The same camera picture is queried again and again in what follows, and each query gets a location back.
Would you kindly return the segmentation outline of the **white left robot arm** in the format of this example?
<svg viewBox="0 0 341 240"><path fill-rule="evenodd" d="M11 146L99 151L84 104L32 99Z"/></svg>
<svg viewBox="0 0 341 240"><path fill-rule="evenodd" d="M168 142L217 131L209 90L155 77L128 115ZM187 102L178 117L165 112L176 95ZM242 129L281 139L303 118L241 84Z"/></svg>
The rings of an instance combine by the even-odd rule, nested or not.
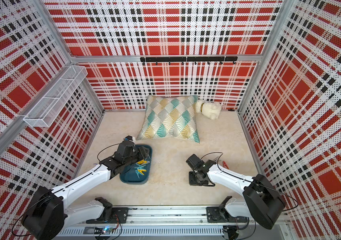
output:
<svg viewBox="0 0 341 240"><path fill-rule="evenodd" d="M149 145L137 145L126 137L117 145L117 150L79 177L52 189L39 187L34 193L21 224L38 240L51 240L67 227L80 222L107 223L122 220L114 215L113 205L102 197L73 205L88 191L127 172L128 167L137 167L141 161L150 161L153 150Z"/></svg>

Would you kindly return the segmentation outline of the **dark teal storage box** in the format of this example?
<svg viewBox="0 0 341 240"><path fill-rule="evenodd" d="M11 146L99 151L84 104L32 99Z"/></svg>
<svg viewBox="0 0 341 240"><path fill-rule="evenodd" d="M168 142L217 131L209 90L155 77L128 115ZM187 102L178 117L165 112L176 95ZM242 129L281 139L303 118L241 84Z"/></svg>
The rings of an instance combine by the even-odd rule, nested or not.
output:
<svg viewBox="0 0 341 240"><path fill-rule="evenodd" d="M129 185L143 185L149 179L153 149L149 145L138 146L146 148L149 151L149 155L146 159L129 165L124 169L123 173L120 174L120 180L122 183Z"/></svg>

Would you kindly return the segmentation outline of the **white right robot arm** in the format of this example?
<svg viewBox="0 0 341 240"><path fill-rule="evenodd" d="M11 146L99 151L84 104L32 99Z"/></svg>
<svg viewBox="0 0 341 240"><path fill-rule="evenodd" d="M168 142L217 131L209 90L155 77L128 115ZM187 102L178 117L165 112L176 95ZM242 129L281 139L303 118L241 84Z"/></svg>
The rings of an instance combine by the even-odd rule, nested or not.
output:
<svg viewBox="0 0 341 240"><path fill-rule="evenodd" d="M286 207L283 193L261 174L255 177L241 175L221 166L218 159L204 162L195 154L186 163L191 168L188 173L191 186L214 187L219 184L242 195L245 200L245 207L238 207L235 200L228 196L219 207L208 207L207 220L210 223L233 223L236 218L244 217L252 218L270 230Z"/></svg>

